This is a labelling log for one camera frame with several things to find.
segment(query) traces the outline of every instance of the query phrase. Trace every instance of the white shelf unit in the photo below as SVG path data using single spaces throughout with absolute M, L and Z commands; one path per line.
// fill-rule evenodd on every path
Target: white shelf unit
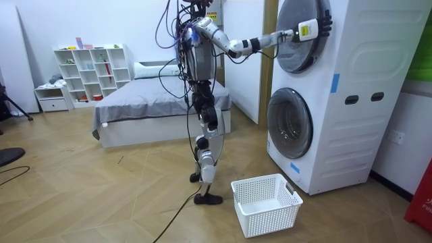
M 131 80 L 131 65 L 124 45 L 103 49 L 54 50 L 75 108 L 95 106 L 94 95 L 107 97 Z M 72 59 L 75 64 L 66 61 Z M 78 102 L 86 96 L 88 102 Z

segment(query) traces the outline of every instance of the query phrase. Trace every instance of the front-load washer door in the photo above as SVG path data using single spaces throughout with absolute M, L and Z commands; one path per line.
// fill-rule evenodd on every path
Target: front-load washer door
M 312 142 L 312 118 L 295 90 L 281 88 L 271 96 L 267 124 L 271 140 L 283 156 L 297 159 L 306 154 Z

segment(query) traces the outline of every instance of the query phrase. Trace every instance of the humanoid robot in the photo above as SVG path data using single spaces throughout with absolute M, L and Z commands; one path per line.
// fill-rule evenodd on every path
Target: humanoid robot
M 190 3 L 188 8 L 191 19 L 176 26 L 178 61 L 186 70 L 185 78 L 192 89 L 192 106 L 198 114 L 203 132 L 203 135 L 195 139 L 196 169 L 190 176 L 190 182 L 201 184 L 200 193 L 194 197 L 195 204 L 218 205 L 223 202 L 222 197 L 209 193 L 225 133 L 222 112 L 215 107 L 212 84 L 209 81 L 215 75 L 215 46 L 231 60 L 239 57 L 246 59 L 264 48 L 279 46 L 284 42 L 299 43 L 326 38 L 329 36 L 332 21 L 327 10 L 324 18 L 301 22 L 289 30 L 280 30 L 247 40 L 229 40 L 212 19 L 205 16 L 206 7 L 213 0 L 184 1 Z

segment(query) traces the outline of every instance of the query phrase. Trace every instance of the dryer door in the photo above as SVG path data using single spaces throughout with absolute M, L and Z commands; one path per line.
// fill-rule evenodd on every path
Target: dryer door
M 303 21 L 322 18 L 328 9 L 327 0 L 285 0 L 277 18 L 276 30 L 288 30 Z M 286 72 L 303 72 L 318 60 L 326 40 L 317 38 L 303 43 L 280 44 L 277 62 Z

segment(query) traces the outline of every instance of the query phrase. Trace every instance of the white nightstand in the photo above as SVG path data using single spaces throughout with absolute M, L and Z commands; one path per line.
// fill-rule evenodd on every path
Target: white nightstand
M 36 88 L 36 98 L 43 112 L 70 111 L 74 108 L 70 94 L 66 87 L 61 88 Z

